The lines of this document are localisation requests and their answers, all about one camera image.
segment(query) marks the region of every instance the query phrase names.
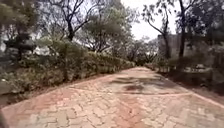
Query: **tree trunk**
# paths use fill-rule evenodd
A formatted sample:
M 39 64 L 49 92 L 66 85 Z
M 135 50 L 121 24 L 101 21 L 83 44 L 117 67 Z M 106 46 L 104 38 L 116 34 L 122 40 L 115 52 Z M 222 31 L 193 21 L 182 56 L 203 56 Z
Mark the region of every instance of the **tree trunk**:
M 169 45 L 167 35 L 164 35 L 163 38 L 164 38 L 165 45 L 166 45 L 165 57 L 166 57 L 166 59 L 170 59 L 171 53 L 170 53 L 170 45 Z
M 67 49 L 68 49 L 68 45 L 65 44 L 64 50 L 63 50 L 63 54 L 62 54 L 62 72 L 63 72 L 63 82 L 67 82 L 68 81 L 68 69 L 67 69 Z
M 184 47 L 185 47 L 185 8 L 183 6 L 183 1 L 179 0 L 180 8 L 181 8 L 181 42 L 180 42 L 180 51 L 179 51 L 179 58 L 181 59 L 184 56 Z
M 72 41 L 74 38 L 74 35 L 75 35 L 74 30 L 72 28 L 71 22 L 69 22 L 69 21 L 67 21 L 67 22 L 68 22 L 68 32 L 69 32 L 68 39 L 69 39 L 69 41 Z

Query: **foliage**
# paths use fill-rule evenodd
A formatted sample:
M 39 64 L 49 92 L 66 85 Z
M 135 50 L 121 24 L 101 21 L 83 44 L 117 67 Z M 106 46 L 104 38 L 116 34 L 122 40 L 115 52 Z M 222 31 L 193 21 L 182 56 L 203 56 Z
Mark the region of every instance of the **foliage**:
M 135 17 L 135 10 L 125 8 L 120 1 L 105 2 L 79 31 L 79 40 L 91 51 L 110 50 L 117 56 L 119 48 L 123 50 L 124 45 L 131 41 L 131 23 Z
M 26 56 L 20 61 L 20 68 L 3 74 L 1 78 L 7 81 L 7 86 L 13 87 L 12 93 L 24 93 L 62 84 L 65 69 L 68 80 L 74 81 L 96 74 L 114 73 L 134 66 L 132 62 L 87 52 L 74 44 L 68 45 L 66 58 L 61 58 L 65 44 L 65 42 L 54 41 L 54 50 L 57 54 Z M 63 67 L 64 59 L 67 61 L 66 67 Z
M 151 4 L 149 6 L 144 5 L 143 9 L 143 19 L 155 30 L 157 30 L 161 36 L 163 37 L 163 40 L 165 42 L 165 57 L 169 59 L 171 57 L 170 52 L 170 45 L 168 40 L 168 34 L 169 34 L 169 14 L 171 14 L 171 9 L 168 7 L 174 6 L 173 0 L 166 1 L 166 0 L 158 0 L 155 5 Z M 158 28 L 153 23 L 155 22 L 156 16 L 162 16 L 162 27 Z

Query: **bush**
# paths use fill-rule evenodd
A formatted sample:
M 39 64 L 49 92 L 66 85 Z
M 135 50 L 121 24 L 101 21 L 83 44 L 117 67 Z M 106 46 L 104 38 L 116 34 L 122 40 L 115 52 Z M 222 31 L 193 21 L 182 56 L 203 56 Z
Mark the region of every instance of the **bush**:
M 66 57 L 66 70 L 69 81 L 86 78 L 97 74 L 114 73 L 131 68 L 134 63 L 93 52 L 70 50 Z M 62 84 L 63 71 L 61 60 L 56 56 L 27 56 L 20 62 L 20 68 L 13 73 L 1 76 L 13 87 L 14 93 Z

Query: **red brick paving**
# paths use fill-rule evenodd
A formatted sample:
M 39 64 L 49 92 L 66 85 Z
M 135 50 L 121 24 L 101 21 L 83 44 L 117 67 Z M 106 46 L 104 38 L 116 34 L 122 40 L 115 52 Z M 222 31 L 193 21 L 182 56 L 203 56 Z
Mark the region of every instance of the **red brick paving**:
M 141 67 L 57 89 L 2 113 L 10 128 L 224 127 L 222 106 Z

